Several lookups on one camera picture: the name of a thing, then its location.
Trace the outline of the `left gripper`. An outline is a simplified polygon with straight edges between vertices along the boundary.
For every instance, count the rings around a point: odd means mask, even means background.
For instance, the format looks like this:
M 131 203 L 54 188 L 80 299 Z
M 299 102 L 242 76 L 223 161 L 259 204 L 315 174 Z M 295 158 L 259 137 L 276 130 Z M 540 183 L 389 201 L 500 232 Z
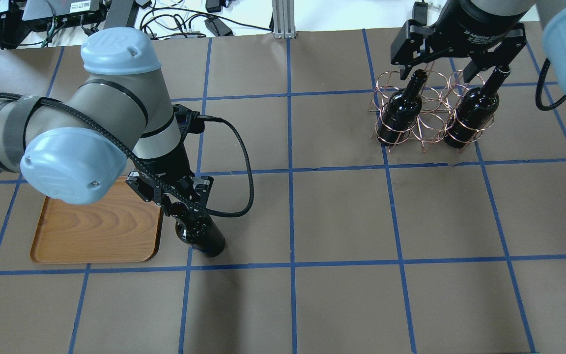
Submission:
M 133 170 L 126 178 L 126 184 L 145 202 L 153 200 L 160 205 L 164 215 L 179 219 L 183 204 L 172 202 L 158 183 L 155 176 L 177 189 L 178 193 L 197 208 L 188 208 L 185 222 L 211 222 L 211 216 L 204 212 L 213 177 L 195 177 L 190 168 L 184 140 L 186 134 L 200 134 L 204 131 L 204 121 L 198 111 L 173 111 L 170 118 L 159 128 L 144 132 L 137 141 L 133 152 L 143 161 L 150 172 Z

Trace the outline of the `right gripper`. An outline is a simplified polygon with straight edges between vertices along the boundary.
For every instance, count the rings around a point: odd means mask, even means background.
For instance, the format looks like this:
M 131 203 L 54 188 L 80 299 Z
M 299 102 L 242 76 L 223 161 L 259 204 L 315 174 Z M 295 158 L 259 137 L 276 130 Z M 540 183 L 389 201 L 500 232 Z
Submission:
M 431 24 L 428 7 L 424 0 L 415 2 L 390 46 L 390 61 L 400 67 L 402 81 L 420 63 L 469 58 L 462 79 L 470 83 L 482 71 L 510 65 L 527 43 L 520 22 L 528 12 L 526 0 L 448 0 Z

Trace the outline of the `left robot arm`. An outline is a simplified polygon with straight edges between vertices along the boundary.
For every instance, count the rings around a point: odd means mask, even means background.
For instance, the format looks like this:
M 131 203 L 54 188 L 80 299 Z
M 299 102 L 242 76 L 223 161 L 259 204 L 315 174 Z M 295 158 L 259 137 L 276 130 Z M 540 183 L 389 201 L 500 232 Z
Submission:
M 165 193 L 197 200 L 184 133 L 195 112 L 170 102 L 150 38 L 101 30 L 81 46 L 88 79 L 65 102 L 0 92 L 0 174 L 20 173 L 68 204 L 102 199 L 131 160 Z

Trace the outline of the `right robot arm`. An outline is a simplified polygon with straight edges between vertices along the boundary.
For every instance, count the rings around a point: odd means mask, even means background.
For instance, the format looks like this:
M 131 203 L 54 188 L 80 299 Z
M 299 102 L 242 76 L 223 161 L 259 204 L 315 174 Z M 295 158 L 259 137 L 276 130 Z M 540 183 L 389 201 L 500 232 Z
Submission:
M 422 13 L 404 23 L 390 49 L 391 63 L 406 79 L 413 67 L 438 58 L 470 58 L 463 80 L 508 66 L 526 45 L 521 18 L 536 7 L 542 47 L 566 95 L 566 0 L 448 0 L 428 25 Z

